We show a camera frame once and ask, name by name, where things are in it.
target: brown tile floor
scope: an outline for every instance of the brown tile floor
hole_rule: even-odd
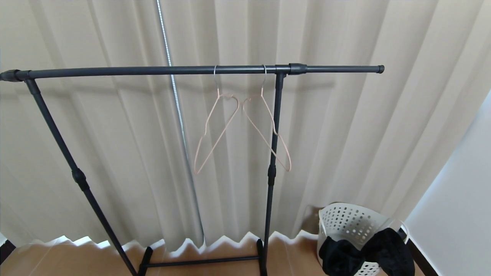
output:
[[[316,257],[316,240],[313,237],[297,237],[287,240],[275,236],[270,239],[268,254],[268,275],[270,276],[323,276],[325,275]],[[1,276],[86,276],[86,275],[118,275],[129,276],[126,266],[112,247],[98,248],[89,242],[80,246],[70,241],[55,244],[53,241],[47,245],[27,245],[17,248],[0,266]],[[192,245],[177,257],[172,257],[165,251],[164,246],[154,250],[151,262],[171,260],[196,260],[202,258],[220,258],[254,255],[256,253],[255,241],[246,238],[240,248],[225,242],[206,250],[202,254]],[[129,244],[126,250],[128,257],[135,267],[138,267],[144,248],[139,244]],[[423,276],[416,268],[416,276]],[[207,275],[233,275],[253,276],[259,275],[257,261],[241,261],[219,264],[204,264],[193,266],[176,266],[167,268],[150,268],[148,276],[207,276]]]

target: pink wire hanger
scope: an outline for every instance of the pink wire hanger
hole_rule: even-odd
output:
[[[227,127],[228,125],[230,124],[230,122],[232,121],[232,119],[234,118],[235,114],[237,113],[237,111],[239,110],[239,107],[240,107],[240,101],[239,99],[230,94],[230,93],[223,93],[220,95],[220,88],[218,87],[218,82],[217,82],[217,76],[215,74],[217,70],[217,65],[215,65],[215,68],[213,69],[213,78],[215,80],[215,84],[217,85],[217,99],[215,100],[215,103],[213,104],[213,107],[212,107],[212,110],[210,111],[210,114],[208,115],[208,118],[206,118],[206,123],[205,123],[205,133],[203,134],[203,136],[201,136],[201,138],[199,139],[199,142],[198,142],[198,148],[196,149],[196,155],[194,157],[194,173],[195,174],[199,174],[202,170],[202,168],[205,166],[206,162],[208,161],[208,159],[210,158],[211,154],[213,153],[213,150],[215,149],[215,147],[217,146],[218,142],[220,141],[221,137],[223,136],[223,134],[225,133],[225,130],[227,130]],[[196,160],[198,159],[198,153],[199,153],[199,148],[201,147],[201,142],[203,141],[203,138],[206,136],[206,133],[208,131],[208,121],[210,120],[210,117],[213,113],[213,111],[215,110],[215,107],[217,106],[217,102],[218,100],[221,98],[221,97],[226,97],[227,99],[230,99],[230,98],[234,98],[236,101],[237,101],[237,108],[235,109],[234,113],[232,114],[232,116],[230,117],[230,119],[228,119],[228,122],[227,124],[225,125],[225,128],[223,129],[223,131],[221,132],[220,136],[218,137],[217,141],[215,142],[215,144],[213,145],[212,147],[212,150],[210,151],[210,153],[208,154],[208,156],[206,157],[205,161],[203,162],[203,164],[201,165],[201,167],[199,167],[198,170],[196,170]]]
[[[266,100],[264,99],[264,95],[263,95],[263,92],[264,92],[264,82],[266,82],[266,76],[268,75],[268,72],[266,70],[266,66],[264,66],[264,80],[263,80],[263,84],[261,85],[261,94],[259,95],[252,95],[250,98],[247,98],[244,100],[244,102],[242,103],[242,111],[244,112],[245,116],[247,117],[247,119],[249,120],[249,122],[252,124],[252,126],[257,130],[257,132],[259,132],[259,135],[261,135],[261,137],[263,138],[264,142],[266,143],[266,145],[268,145],[268,147],[270,148],[270,151],[274,154],[274,156],[276,157],[276,159],[278,160],[278,162],[283,166],[283,168],[285,169],[285,171],[291,171],[292,169],[292,160],[290,158],[290,152],[288,152],[288,147],[286,146],[285,144],[285,141],[283,141],[283,138],[281,137],[280,134],[278,134],[276,132],[276,127],[275,127],[275,124],[274,124],[274,119],[273,119],[273,114],[271,114],[271,110],[270,108],[268,107],[268,104],[266,103]],[[266,106],[266,109],[268,110],[268,113],[270,114],[270,119],[271,119],[271,122],[273,123],[273,133],[274,135],[278,136],[278,138],[281,140],[281,143],[283,144],[283,147],[285,148],[285,151],[286,151],[286,156],[288,157],[288,168],[286,168],[286,166],[283,164],[283,162],[278,158],[278,156],[276,155],[276,153],[273,151],[273,149],[271,148],[270,144],[268,143],[268,141],[266,140],[266,138],[264,138],[264,135],[259,131],[259,129],[256,127],[256,125],[252,122],[252,120],[250,119],[249,115],[247,114],[247,111],[246,111],[246,102],[247,101],[251,101],[252,98],[254,97],[261,97],[261,99],[263,100],[263,103],[264,105]]]

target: white plastic basket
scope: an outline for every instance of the white plastic basket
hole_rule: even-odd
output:
[[[409,232],[404,223],[399,225],[395,220],[383,216],[373,210],[358,205],[347,203],[333,203],[319,211],[319,238],[317,240],[317,258],[322,266],[319,250],[329,236],[334,241],[348,240],[358,250],[373,237],[375,233],[387,227],[402,227],[407,236],[404,243],[408,242]],[[379,273],[378,263],[365,262],[355,276],[375,276]]]

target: black cloth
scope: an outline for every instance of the black cloth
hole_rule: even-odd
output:
[[[376,233],[361,249],[368,262],[378,263],[388,276],[414,276],[414,260],[401,236],[392,228]]]
[[[414,276],[414,261],[401,236],[392,228],[376,233],[361,251],[349,241],[327,237],[319,256],[329,276],[353,276],[365,261],[378,263],[388,276]]]
[[[329,276],[353,276],[365,262],[361,252],[349,241],[340,240],[335,242],[331,237],[319,250],[322,258],[322,270]]]

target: black garment rack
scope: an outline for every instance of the black garment rack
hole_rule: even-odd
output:
[[[148,268],[152,267],[166,267],[166,266],[180,266],[180,265],[197,265],[197,264],[209,264],[220,262],[232,262],[232,261],[247,261],[258,260],[259,271],[261,276],[267,275],[266,260],[268,256],[268,239],[270,235],[270,221],[271,221],[271,206],[273,203],[273,186],[274,178],[276,177],[276,158],[274,154],[271,154],[270,165],[268,168],[268,199],[266,202],[266,224],[264,230],[264,244],[261,239],[257,240],[257,255],[234,257],[234,258],[220,258],[220,259],[208,259],[208,260],[195,260],[184,262],[167,262],[167,263],[150,263],[150,257],[152,256],[152,249],[147,247],[143,259],[138,268],[133,267],[128,256],[124,252],[118,238],[112,230],[108,220],[104,216],[99,204],[97,203],[94,195],[90,191],[89,185],[86,181],[85,175],[77,167],[68,147],[66,146],[58,127],[55,125],[55,121],[50,114],[41,91],[36,84],[36,79],[46,78],[65,78],[65,77],[87,77],[87,76],[123,76],[123,75],[210,75],[214,73],[214,66],[169,66],[169,67],[101,67],[101,68],[73,68],[73,69],[53,69],[53,70],[8,70],[0,74],[0,81],[6,82],[25,82],[29,91],[31,92],[34,100],[36,101],[41,114],[43,115],[46,124],[48,125],[53,137],[55,138],[58,147],[60,148],[63,156],[68,163],[68,166],[72,170],[72,176],[75,182],[79,185],[85,197],[92,206],[92,209],[99,218],[104,230],[106,230],[109,239],[116,247],[119,255],[123,259],[124,263],[130,270],[132,276],[144,276]],[[264,74],[265,68],[263,65],[243,65],[243,66],[217,66],[216,74]],[[379,73],[384,71],[384,66],[307,66],[301,63],[290,63],[288,65],[267,65],[266,71],[268,74],[276,74],[275,84],[275,97],[274,97],[274,125],[276,133],[278,133],[279,127],[279,115],[281,106],[281,93],[283,90],[283,79],[287,75],[301,75],[305,73]],[[276,152],[278,143],[278,137],[274,135],[271,141],[271,148]]]

